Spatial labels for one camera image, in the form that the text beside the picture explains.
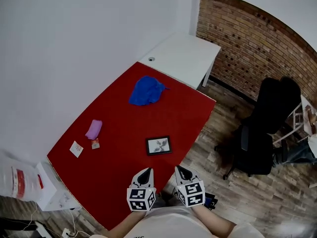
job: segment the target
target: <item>jeans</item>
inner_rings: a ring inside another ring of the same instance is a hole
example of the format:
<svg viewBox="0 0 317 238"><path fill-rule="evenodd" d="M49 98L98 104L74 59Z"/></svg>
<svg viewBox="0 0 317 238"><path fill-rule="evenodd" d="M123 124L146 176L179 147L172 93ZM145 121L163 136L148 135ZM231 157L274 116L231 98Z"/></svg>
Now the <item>jeans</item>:
<svg viewBox="0 0 317 238"><path fill-rule="evenodd" d="M287 152L286 160L282 160L282 150L277 152L273 157L273 166L284 165L286 163L317 163L317 158L313 155L308 140L304 139L297 146Z"/></svg>
<svg viewBox="0 0 317 238"><path fill-rule="evenodd" d="M167 206L184 206L183 203L176 196L173 196L168 201L168 204L158 194L155 194L155 196L156 196L156 200L155 200L154 205L152 207L153 209L167 207Z"/></svg>

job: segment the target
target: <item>brick wall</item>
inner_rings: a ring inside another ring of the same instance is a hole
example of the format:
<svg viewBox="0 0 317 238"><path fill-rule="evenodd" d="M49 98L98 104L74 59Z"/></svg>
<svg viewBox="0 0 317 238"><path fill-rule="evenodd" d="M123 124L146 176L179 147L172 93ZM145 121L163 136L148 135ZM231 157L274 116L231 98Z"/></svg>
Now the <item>brick wall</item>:
<svg viewBox="0 0 317 238"><path fill-rule="evenodd" d="M242 0L201 0L197 37L221 46L211 75L249 97L264 78L286 75L314 99L317 53L267 12Z"/></svg>

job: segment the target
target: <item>red tabletop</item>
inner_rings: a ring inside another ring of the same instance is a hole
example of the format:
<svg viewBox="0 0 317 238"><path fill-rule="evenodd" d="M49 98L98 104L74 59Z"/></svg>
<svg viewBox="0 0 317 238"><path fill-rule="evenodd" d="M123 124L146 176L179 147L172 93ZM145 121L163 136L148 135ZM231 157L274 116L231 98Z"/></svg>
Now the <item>red tabletop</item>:
<svg viewBox="0 0 317 238"><path fill-rule="evenodd" d="M155 77L169 90L147 106L129 104L136 82ZM48 158L79 203L104 227L113 228L130 212L127 187L140 170L154 169L158 192L165 186L208 120L215 101L139 62L106 88L69 127ZM102 120L100 148L85 137L91 121ZM170 136L172 153L148 156L146 138ZM73 141L84 150L76 158Z"/></svg>

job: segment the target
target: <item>white wall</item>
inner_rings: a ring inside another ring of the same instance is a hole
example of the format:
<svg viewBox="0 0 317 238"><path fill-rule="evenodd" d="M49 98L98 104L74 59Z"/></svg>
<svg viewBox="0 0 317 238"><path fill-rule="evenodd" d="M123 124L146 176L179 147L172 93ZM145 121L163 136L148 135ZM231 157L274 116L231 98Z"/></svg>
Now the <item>white wall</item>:
<svg viewBox="0 0 317 238"><path fill-rule="evenodd" d="M177 0L0 0L0 148L45 159L105 88L175 31L176 8Z"/></svg>
<svg viewBox="0 0 317 238"><path fill-rule="evenodd" d="M193 14L192 3L196 0L179 0L178 28L192 32L197 23L197 14ZM317 50L317 0L244 0L272 14Z"/></svg>

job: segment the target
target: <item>pink sponge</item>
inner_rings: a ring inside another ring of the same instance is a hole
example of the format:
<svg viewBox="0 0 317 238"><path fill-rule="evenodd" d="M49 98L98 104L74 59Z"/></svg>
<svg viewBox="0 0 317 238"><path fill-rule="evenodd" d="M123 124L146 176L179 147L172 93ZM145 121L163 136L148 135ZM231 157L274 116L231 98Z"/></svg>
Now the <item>pink sponge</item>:
<svg viewBox="0 0 317 238"><path fill-rule="evenodd" d="M98 137L102 125L102 121L93 120L85 136L91 140L95 140Z"/></svg>

